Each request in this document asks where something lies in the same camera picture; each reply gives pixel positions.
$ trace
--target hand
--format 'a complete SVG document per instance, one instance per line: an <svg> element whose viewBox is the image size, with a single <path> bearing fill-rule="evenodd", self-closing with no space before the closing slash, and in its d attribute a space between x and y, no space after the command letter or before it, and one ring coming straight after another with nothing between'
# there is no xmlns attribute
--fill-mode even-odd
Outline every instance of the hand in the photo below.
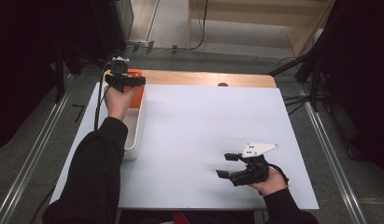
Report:
<svg viewBox="0 0 384 224"><path fill-rule="evenodd" d="M113 87L105 87L107 94L105 95L105 104L107 105L107 115L109 117L124 120L125 112L127 112L128 107L130 106L131 99L138 91L139 87L133 87L128 92L122 93L117 91Z"/></svg>
<svg viewBox="0 0 384 224"><path fill-rule="evenodd" d="M282 177L279 171L272 167L269 167L268 177L264 182L254 183L249 186L258 190L263 196L272 194L287 187L284 177Z"/></svg>

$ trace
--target gray floor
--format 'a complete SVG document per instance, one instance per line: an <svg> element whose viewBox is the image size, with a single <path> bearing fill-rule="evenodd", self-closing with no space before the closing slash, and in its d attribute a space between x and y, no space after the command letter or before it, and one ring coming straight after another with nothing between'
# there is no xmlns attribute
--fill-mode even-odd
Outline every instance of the gray floor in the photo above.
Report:
<svg viewBox="0 0 384 224"><path fill-rule="evenodd" d="M171 49L173 46L179 49L187 48L189 2L187 0L159 2L149 41L154 41L156 48ZM135 8L140 8L141 6L136 3ZM191 48L200 43L203 36L202 27L203 21L192 20ZM140 33L132 35L136 40L145 37L145 34ZM264 58L294 56L283 27L223 21L206 21L205 42L198 51Z"/></svg>
<svg viewBox="0 0 384 224"><path fill-rule="evenodd" d="M178 40L182 40L182 38L175 37L174 33L168 35L170 34L169 31L166 31L166 35L159 32L164 30L159 25L163 26L163 23L159 20L162 16L160 12L163 14L163 8L164 5L161 5L161 11L158 13L151 35L151 38L155 38L154 47L171 48L174 43L180 47L182 46L180 42L174 40L165 43L164 40L166 36ZM286 37L282 35L280 28L261 28L265 29L265 32L260 31L262 34L260 38L272 41L271 44L264 41L257 44L262 48L266 46L265 50L233 48L234 44L231 43L236 43L239 40L238 37L234 36L228 36L221 41L227 44L215 45L215 40L210 37L215 33L207 33L206 48L201 51L180 51L172 54L168 50L155 49L152 53L146 54L146 50L141 49L137 52L128 51L124 56L130 58L131 67L140 69L264 74L277 68L278 63L279 65L285 63L287 60L281 61L281 59L292 56L290 53L292 51L290 51L290 46L285 44ZM276 35L270 32L271 29L275 30ZM295 72L296 68L293 68L285 72L286 76L279 75L276 77L277 86L283 96L300 95L298 84L293 77ZM93 86L99 77L100 69L91 64L84 64L82 74L80 76L73 75L70 78L69 85L66 87L70 93L64 111L53 129L40 160L8 223L29 223L39 204L54 186L80 123L80 119L76 120L80 107L74 105L86 105L88 103ZM31 148L33 148L46 119L49 117L50 111L54 107L54 99L55 90L42 101L28 120L23 123L14 138L0 149L0 206L28 157ZM384 223L384 172L372 162L351 160L347 154L347 146L333 118L321 107L321 104L319 104L319 107L319 114L324 127L360 202L367 222ZM320 223L352 223L306 108L302 106L290 115L290 120L320 205L320 210L311 212ZM36 223L41 223L40 216L41 212ZM257 223L262 223L260 212L257 212L256 217Z"/></svg>

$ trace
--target wire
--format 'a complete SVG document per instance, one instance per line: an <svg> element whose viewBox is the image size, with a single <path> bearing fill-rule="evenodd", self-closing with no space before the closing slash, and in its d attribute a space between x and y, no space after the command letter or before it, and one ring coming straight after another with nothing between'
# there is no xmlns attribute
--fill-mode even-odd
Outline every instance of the wire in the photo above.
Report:
<svg viewBox="0 0 384 224"><path fill-rule="evenodd" d="M285 57L285 58L282 58L282 59L280 59L280 60L278 61L278 63L277 63L277 68L279 68L279 64L280 64L282 61L284 61L285 59L293 59L293 60L296 61L297 63L300 63L300 62L298 62L298 61L296 60L296 57Z"/></svg>
<svg viewBox="0 0 384 224"><path fill-rule="evenodd" d="M110 66L110 63L107 63L107 65L102 68L102 74L99 77L98 100L97 100L97 103L96 103L95 120L94 120L94 124L93 124L93 129L95 131L98 130L99 110L101 109L101 103L102 103L102 101L101 101L102 82L103 82L102 79L104 78L104 73L108 69L109 66Z"/></svg>
<svg viewBox="0 0 384 224"><path fill-rule="evenodd" d="M105 92L104 92L104 96L102 97L102 99L101 99L101 102L99 103L99 105L101 105L102 104L102 102L104 101L104 99L105 99L105 96L107 95L107 91L112 87L112 85L108 85L109 87L105 90Z"/></svg>
<svg viewBox="0 0 384 224"><path fill-rule="evenodd" d="M294 108L291 112L288 113L288 116L290 116L291 114L293 114L296 110L298 110L300 107L302 107L305 103L307 103L307 100L306 99L303 99L303 100L300 100L299 102L297 103L301 103L299 104L296 108Z"/></svg>
<svg viewBox="0 0 384 224"><path fill-rule="evenodd" d="M200 30L201 32L203 33L203 36L200 40L200 43L197 45L197 47L194 47L194 48L191 48L191 49L169 49L169 48L153 48L153 47L146 47L146 46L139 46L140 48L142 49L165 49L165 50L171 50L171 51L191 51L191 50L197 50L198 48L201 47L201 45L204 43L205 44L205 37L206 37L206 12L207 12L207 7L208 7L208 0L206 0L206 6L205 6L205 9L204 9L204 17L203 17L203 27L201 27L201 20L198 20L199 22L199 26L200 26Z"/></svg>
<svg viewBox="0 0 384 224"><path fill-rule="evenodd" d="M293 99L303 99L303 96L283 96L282 99L284 101L289 101Z"/></svg>
<svg viewBox="0 0 384 224"><path fill-rule="evenodd" d="M40 205L37 207L37 209L36 209L36 211L35 211L35 213L34 213L34 216L33 216L32 219L31 219L30 224L35 223L37 214L40 212L40 209L42 208L42 206L43 206L43 204L46 202L46 200L49 198L49 196L54 192L54 190L55 190L55 186L56 186L56 185L54 185L54 187L52 187L52 189L49 191L49 193L46 195L46 197L44 197L43 201L42 201L42 202L40 203Z"/></svg>
<svg viewBox="0 0 384 224"><path fill-rule="evenodd" d="M290 102L290 103L286 103L285 106L296 105L297 103L300 103L300 102L303 102L303 101L304 101L304 99L298 100L298 101L293 101L293 102Z"/></svg>

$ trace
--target black sleeve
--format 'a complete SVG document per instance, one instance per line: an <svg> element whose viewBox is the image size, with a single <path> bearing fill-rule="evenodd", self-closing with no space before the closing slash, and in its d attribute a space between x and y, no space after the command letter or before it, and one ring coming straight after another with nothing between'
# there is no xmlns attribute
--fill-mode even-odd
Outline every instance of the black sleeve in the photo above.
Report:
<svg viewBox="0 0 384 224"><path fill-rule="evenodd" d="M128 129L106 118L78 145L64 190L49 205L44 223L114 223L120 195L120 166Z"/></svg>
<svg viewBox="0 0 384 224"><path fill-rule="evenodd" d="M269 220L266 224L318 224L315 217L297 207L289 189L282 189L264 198Z"/></svg>

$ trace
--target orange box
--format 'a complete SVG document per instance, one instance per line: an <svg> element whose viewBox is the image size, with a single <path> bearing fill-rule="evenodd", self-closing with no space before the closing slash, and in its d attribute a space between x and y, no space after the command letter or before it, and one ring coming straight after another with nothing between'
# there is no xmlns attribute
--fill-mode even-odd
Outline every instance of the orange box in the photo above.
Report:
<svg viewBox="0 0 384 224"><path fill-rule="evenodd" d="M142 72L139 69L128 69L127 72L128 77L142 77ZM128 92L131 89L131 87L124 87L124 92ZM144 92L145 86L140 86L136 94L134 95L133 99L130 103L130 108L140 108L141 102L142 102L142 96Z"/></svg>

